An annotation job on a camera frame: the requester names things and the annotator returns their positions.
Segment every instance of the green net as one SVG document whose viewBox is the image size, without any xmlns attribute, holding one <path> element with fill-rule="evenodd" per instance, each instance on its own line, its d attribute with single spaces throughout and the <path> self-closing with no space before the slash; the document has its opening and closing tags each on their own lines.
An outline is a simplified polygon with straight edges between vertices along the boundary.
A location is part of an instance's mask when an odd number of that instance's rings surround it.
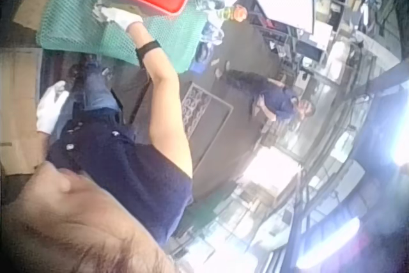
<svg viewBox="0 0 409 273">
<path fill-rule="evenodd" d="M 115 24 L 101 24 L 93 18 L 97 0 L 49 0 L 37 42 L 44 49 L 101 54 L 137 65 L 135 47 L 129 36 Z M 206 14 L 189 0 L 178 17 L 155 16 L 144 20 L 151 35 L 182 73 L 194 57 Z"/>
</svg>

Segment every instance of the hand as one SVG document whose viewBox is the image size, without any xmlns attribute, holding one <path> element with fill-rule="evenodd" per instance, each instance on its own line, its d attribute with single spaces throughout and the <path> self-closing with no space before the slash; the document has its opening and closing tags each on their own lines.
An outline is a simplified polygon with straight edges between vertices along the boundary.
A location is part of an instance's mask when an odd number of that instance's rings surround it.
<svg viewBox="0 0 409 273">
<path fill-rule="evenodd" d="M 101 8 L 101 13 L 107 22 L 115 22 L 125 31 L 135 22 L 143 22 L 141 16 L 117 8 Z"/>
<path fill-rule="evenodd" d="M 65 81 L 49 87 L 37 107 L 37 131 L 52 134 L 58 116 L 66 102 L 69 92 L 64 90 Z"/>
<path fill-rule="evenodd" d="M 258 98 L 258 100 L 257 100 L 257 105 L 258 105 L 260 108 L 266 106 L 265 101 L 264 101 L 264 96 L 263 96 L 263 95 L 260 95 L 260 96 L 259 96 L 259 98 Z"/>
</svg>

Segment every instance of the person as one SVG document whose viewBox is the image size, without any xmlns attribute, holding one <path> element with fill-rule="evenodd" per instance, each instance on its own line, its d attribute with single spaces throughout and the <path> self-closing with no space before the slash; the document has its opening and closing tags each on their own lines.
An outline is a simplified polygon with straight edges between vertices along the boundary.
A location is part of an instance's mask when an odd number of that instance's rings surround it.
<svg viewBox="0 0 409 273">
<path fill-rule="evenodd" d="M 127 31 L 151 77 L 151 144 L 134 144 L 118 123 L 118 105 L 91 63 L 84 110 L 47 148 L 69 96 L 65 82 L 51 86 L 37 110 L 46 161 L 3 208 L 2 248 L 21 272 L 176 272 L 161 246 L 192 197 L 178 76 L 142 18 L 102 13 Z"/>
<path fill-rule="evenodd" d="M 296 114 L 304 119 L 315 113 L 312 102 L 298 99 L 294 91 L 283 83 L 253 72 L 232 70 L 229 61 L 226 63 L 226 69 L 216 69 L 215 75 L 233 88 L 251 96 L 252 103 L 255 102 L 269 120 L 287 120 Z"/>
</svg>

